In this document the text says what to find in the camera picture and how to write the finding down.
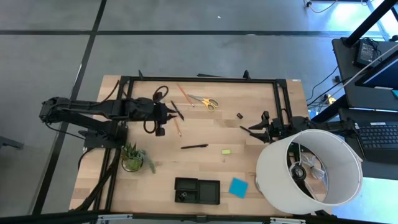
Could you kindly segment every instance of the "computer monitor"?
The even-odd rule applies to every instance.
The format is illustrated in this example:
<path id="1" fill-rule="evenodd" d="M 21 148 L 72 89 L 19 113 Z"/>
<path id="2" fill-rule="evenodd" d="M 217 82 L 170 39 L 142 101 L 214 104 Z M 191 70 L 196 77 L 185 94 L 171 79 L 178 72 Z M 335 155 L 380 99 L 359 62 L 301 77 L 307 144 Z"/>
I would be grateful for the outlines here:
<path id="1" fill-rule="evenodd" d="M 398 90 L 398 50 L 370 69 L 355 85 Z"/>

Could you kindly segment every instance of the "scissors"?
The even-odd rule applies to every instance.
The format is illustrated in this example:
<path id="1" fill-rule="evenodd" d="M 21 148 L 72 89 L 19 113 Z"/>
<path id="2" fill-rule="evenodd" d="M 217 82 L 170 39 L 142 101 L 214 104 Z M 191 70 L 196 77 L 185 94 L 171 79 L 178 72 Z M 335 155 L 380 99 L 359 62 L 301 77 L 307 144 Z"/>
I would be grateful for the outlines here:
<path id="1" fill-rule="evenodd" d="M 195 100 L 199 100 L 206 105 L 208 111 L 213 112 L 218 107 L 218 102 L 214 99 L 206 99 L 200 96 L 193 96 L 188 94 L 189 97 L 194 98 Z"/>

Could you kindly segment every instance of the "green plant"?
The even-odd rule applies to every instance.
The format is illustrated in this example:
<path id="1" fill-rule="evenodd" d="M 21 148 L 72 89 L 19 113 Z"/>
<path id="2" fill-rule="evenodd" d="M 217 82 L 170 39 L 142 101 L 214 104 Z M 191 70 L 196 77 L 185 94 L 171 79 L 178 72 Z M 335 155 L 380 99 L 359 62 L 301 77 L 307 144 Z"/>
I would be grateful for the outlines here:
<path id="1" fill-rule="evenodd" d="M 149 158 L 145 150 L 137 149 L 137 143 L 135 143 L 134 146 L 132 146 L 131 143 L 127 143 L 123 146 L 121 156 L 122 159 L 126 161 L 126 166 L 129 170 L 139 170 L 142 163 L 146 161 L 152 173 L 156 173 L 154 162 Z"/>

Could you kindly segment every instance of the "potted plant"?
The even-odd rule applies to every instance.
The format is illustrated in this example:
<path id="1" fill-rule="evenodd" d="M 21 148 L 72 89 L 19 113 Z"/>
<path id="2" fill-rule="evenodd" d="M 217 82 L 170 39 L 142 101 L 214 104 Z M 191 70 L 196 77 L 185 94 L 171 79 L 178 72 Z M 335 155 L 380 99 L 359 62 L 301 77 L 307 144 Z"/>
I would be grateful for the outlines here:
<path id="1" fill-rule="evenodd" d="M 147 152 L 143 149 L 137 149 L 137 143 L 134 146 L 127 143 L 122 147 L 122 167 L 127 172 L 135 172 L 141 169 L 144 162 L 149 164 L 152 173 L 156 172 L 154 162 L 149 158 Z"/>

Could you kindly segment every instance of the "plant pot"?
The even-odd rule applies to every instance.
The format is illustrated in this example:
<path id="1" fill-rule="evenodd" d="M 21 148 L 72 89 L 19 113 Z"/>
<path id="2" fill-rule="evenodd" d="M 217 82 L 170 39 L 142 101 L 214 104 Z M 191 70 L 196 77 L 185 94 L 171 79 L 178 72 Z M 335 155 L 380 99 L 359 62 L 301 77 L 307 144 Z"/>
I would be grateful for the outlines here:
<path id="1" fill-rule="evenodd" d="M 144 165 L 143 159 L 123 159 L 122 160 L 122 168 L 127 172 L 136 172 L 139 171 Z"/>

